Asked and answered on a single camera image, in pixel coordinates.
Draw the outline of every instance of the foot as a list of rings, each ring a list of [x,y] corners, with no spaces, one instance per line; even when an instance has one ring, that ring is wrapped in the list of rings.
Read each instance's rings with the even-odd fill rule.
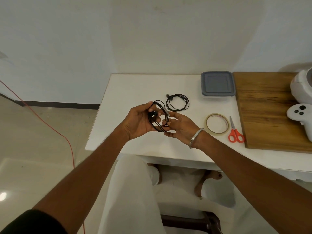
[[[159,184],[162,182],[162,174],[161,174],[161,172],[159,171],[158,164],[147,163],[147,165],[148,165],[148,166],[151,166],[151,167],[157,168],[157,170],[158,170],[158,172],[159,172],[159,181],[158,181],[157,185],[159,185]]]
[[[222,174],[218,171],[206,170],[205,174],[203,175],[203,177],[200,179],[200,181],[194,188],[194,193],[197,197],[200,197],[200,198],[202,197],[201,195],[202,185],[204,184],[206,179],[209,179],[209,178],[220,180],[222,178]]]

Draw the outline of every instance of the scissors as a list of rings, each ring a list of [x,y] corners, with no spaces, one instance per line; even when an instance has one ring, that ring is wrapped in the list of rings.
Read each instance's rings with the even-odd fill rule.
[[[230,122],[231,122],[231,126],[232,126],[232,130],[231,133],[229,134],[229,141],[232,143],[235,143],[236,141],[238,141],[239,143],[243,143],[245,141],[244,136],[238,132],[238,130],[235,128],[234,123],[232,121],[232,118],[230,117]]]

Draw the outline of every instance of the white table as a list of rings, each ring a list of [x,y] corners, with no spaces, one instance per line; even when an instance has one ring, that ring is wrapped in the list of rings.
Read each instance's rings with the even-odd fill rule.
[[[233,119],[241,132],[236,98],[213,101],[201,96],[200,75],[145,75],[112,74],[101,102],[96,120],[90,133],[86,150],[97,146],[125,118],[131,107],[151,100],[166,101],[166,94],[184,94],[190,100],[189,109],[182,112],[199,127],[211,113],[220,113]],[[258,162],[289,179],[312,181],[312,155],[306,153],[247,149],[244,143],[231,143],[228,133],[216,136],[218,140],[244,156]],[[119,155],[141,155],[147,162],[181,167],[213,169],[219,168],[203,152],[189,149],[175,138],[168,138],[160,132],[150,132],[129,141]]]

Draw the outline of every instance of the left hand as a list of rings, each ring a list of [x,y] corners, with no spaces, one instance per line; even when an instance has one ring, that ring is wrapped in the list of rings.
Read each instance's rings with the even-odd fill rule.
[[[149,131],[157,131],[150,124],[147,118],[147,113],[152,111],[158,112],[158,117],[156,118],[158,123],[161,121],[159,116],[163,115],[164,113],[161,109],[157,108],[155,104],[152,106],[152,103],[153,101],[150,101],[146,104],[131,108],[126,118],[119,125],[126,131],[127,135],[129,136],[129,140],[140,137]]]

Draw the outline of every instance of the red cable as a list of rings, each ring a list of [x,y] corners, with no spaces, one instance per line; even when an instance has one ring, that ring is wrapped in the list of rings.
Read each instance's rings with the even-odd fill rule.
[[[0,82],[1,82],[5,87],[7,87],[8,90],[10,90],[16,97],[18,97],[17,94],[14,93],[5,83],[3,83],[1,80],[0,80]],[[27,103],[24,102],[20,97],[18,97],[18,98],[19,98],[19,100],[21,100],[21,101],[25,104],[25,106],[27,106],[27,107],[37,116],[37,118],[39,118],[43,123],[45,123],[48,127],[50,127],[52,130],[54,130],[56,133],[58,133],[60,136],[62,136],[62,137],[68,142],[69,147],[71,148],[71,152],[72,152],[73,167],[75,168],[74,152],[73,152],[73,149],[72,149],[71,144],[69,143],[68,139],[67,139],[64,135],[62,135],[61,133],[59,133],[57,130],[55,130],[52,126],[50,126],[48,123],[46,123],[44,120],[42,120],[41,117],[39,117],[38,114],[35,113],[35,111],[34,111],[30,106],[28,106]],[[85,234],[84,222],[82,223],[82,226],[83,226],[83,233]]]

